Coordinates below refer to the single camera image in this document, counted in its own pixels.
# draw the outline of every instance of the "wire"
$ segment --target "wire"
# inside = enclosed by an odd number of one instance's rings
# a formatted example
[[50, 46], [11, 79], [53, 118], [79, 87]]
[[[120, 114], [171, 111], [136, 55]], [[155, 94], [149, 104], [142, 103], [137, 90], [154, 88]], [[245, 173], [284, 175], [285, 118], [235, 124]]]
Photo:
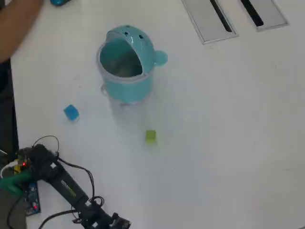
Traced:
[[11, 225], [10, 225], [10, 216], [13, 213], [13, 210], [15, 209], [16, 205], [18, 204], [18, 202], [21, 200], [22, 196], [19, 197], [16, 202], [11, 206], [10, 211], [8, 213], [8, 216], [6, 217], [6, 224], [9, 227], [9, 229], [14, 229]]
[[91, 185], [92, 185], [92, 198], [91, 198], [91, 199], [93, 199], [93, 198], [94, 198], [94, 193], [95, 193], [95, 191], [94, 191], [94, 180], [93, 180], [93, 175], [92, 175], [92, 173], [91, 173], [89, 170], [87, 170], [86, 168], [81, 167], [81, 166], [77, 166], [77, 165], [74, 165], [74, 164], [71, 164], [71, 163], [69, 163], [69, 162], [66, 162], [65, 160], [61, 159], [60, 157], [58, 158], [58, 160], [61, 161], [61, 162], [63, 162], [63, 163], [65, 163], [66, 165], [68, 165], [68, 166], [70, 166], [70, 167], [79, 168], [79, 169], [85, 170], [85, 171], [87, 172], [87, 174], [88, 174], [88, 176], [89, 176], [89, 178], [90, 178], [90, 181], [91, 181]]
[[4, 152], [4, 151], [1, 150], [1, 149], [0, 149], [0, 152], [3, 153], [3, 154], [6, 154], [6, 155], [8, 154], [7, 152]]
[[56, 151], [56, 157], [58, 158], [59, 157], [59, 140], [56, 136], [54, 135], [46, 135], [46, 136], [43, 136], [41, 138], [39, 138], [38, 140], [36, 140], [36, 142], [34, 142], [34, 144], [32, 145], [32, 147], [34, 147], [36, 145], [37, 142], [39, 142], [40, 140], [46, 138], [46, 137], [54, 137], [57, 141], [57, 151]]
[[43, 222], [42, 224], [40, 225], [40, 227], [38, 229], [42, 229], [43, 226], [51, 219], [55, 218], [55, 217], [58, 217], [58, 216], [63, 216], [63, 215], [67, 215], [67, 214], [71, 214], [71, 213], [75, 213], [77, 212], [77, 210], [67, 210], [67, 211], [62, 211], [62, 212], [59, 212], [59, 213], [56, 213], [56, 214], [53, 214], [49, 217], [47, 217]]
[[0, 177], [3, 178], [3, 171], [7, 168], [12, 168], [15, 167], [16, 165], [18, 165], [18, 161], [12, 161], [10, 163], [8, 163], [5, 167], [3, 167], [0, 171]]

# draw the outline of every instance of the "black cable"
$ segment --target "black cable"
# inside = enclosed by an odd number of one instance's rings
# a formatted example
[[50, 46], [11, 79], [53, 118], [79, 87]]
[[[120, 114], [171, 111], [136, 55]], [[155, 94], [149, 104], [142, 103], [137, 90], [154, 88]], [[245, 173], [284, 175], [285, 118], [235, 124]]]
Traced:
[[77, 212], [77, 210], [67, 210], [67, 211], [62, 211], [62, 212], [59, 212], [59, 213], [56, 213], [56, 214], [53, 214], [49, 217], [47, 217], [43, 222], [42, 224], [40, 225], [40, 227], [38, 229], [42, 229], [42, 227], [51, 219], [55, 218], [55, 217], [58, 217], [58, 216], [62, 216], [62, 215], [67, 215], [67, 214], [71, 214], [71, 213], [75, 213]]
[[93, 175], [92, 175], [92, 173], [91, 173], [89, 170], [87, 170], [86, 168], [81, 167], [81, 166], [77, 166], [77, 165], [74, 165], [74, 164], [71, 164], [71, 163], [69, 163], [69, 162], [66, 162], [65, 160], [61, 159], [60, 157], [58, 158], [58, 160], [61, 161], [61, 162], [63, 162], [63, 163], [65, 163], [66, 165], [68, 165], [68, 166], [70, 166], [70, 167], [79, 168], [79, 169], [85, 170], [85, 171], [87, 172], [87, 174], [88, 174], [88, 176], [89, 176], [89, 178], [90, 178], [90, 181], [91, 181], [91, 185], [92, 185], [92, 198], [91, 198], [91, 199], [93, 199], [93, 198], [94, 198], [94, 193], [95, 193], [95, 191], [94, 191], [94, 180], [93, 180]]
[[9, 227], [9, 229], [14, 229], [11, 225], [10, 225], [10, 216], [13, 213], [13, 210], [15, 209], [16, 205], [19, 203], [19, 201], [21, 200], [22, 196], [19, 197], [16, 202], [11, 206], [10, 211], [8, 213], [8, 216], [6, 217], [6, 224]]
[[54, 137], [57, 141], [57, 151], [56, 151], [56, 157], [58, 158], [59, 157], [59, 140], [56, 136], [54, 135], [46, 135], [46, 136], [43, 136], [41, 138], [39, 138], [36, 142], [34, 142], [34, 144], [32, 145], [32, 147], [34, 147], [36, 145], [37, 142], [39, 142], [40, 140], [46, 138], [46, 137]]

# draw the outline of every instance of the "metal vent cover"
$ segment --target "metal vent cover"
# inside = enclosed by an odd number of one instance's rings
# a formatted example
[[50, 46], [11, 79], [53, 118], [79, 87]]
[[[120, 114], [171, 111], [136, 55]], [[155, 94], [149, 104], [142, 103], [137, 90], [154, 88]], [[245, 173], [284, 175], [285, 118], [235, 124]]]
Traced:
[[238, 36], [217, 0], [182, 0], [203, 44]]

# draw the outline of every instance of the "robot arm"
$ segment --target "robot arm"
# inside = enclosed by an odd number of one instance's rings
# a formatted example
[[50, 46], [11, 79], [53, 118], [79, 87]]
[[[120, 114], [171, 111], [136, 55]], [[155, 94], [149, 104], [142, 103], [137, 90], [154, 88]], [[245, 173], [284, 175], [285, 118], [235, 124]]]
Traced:
[[36, 180], [51, 184], [78, 212], [85, 229], [128, 229], [131, 223], [117, 213], [109, 216], [80, 186], [58, 161], [58, 157], [43, 145], [20, 151], [28, 161], [28, 171]]

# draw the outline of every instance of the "green cube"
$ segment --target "green cube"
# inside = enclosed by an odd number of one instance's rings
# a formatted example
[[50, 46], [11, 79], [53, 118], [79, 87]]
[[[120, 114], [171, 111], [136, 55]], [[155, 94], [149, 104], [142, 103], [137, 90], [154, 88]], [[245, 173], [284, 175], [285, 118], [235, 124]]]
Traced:
[[153, 145], [157, 142], [157, 133], [155, 130], [146, 130], [145, 142], [148, 145]]

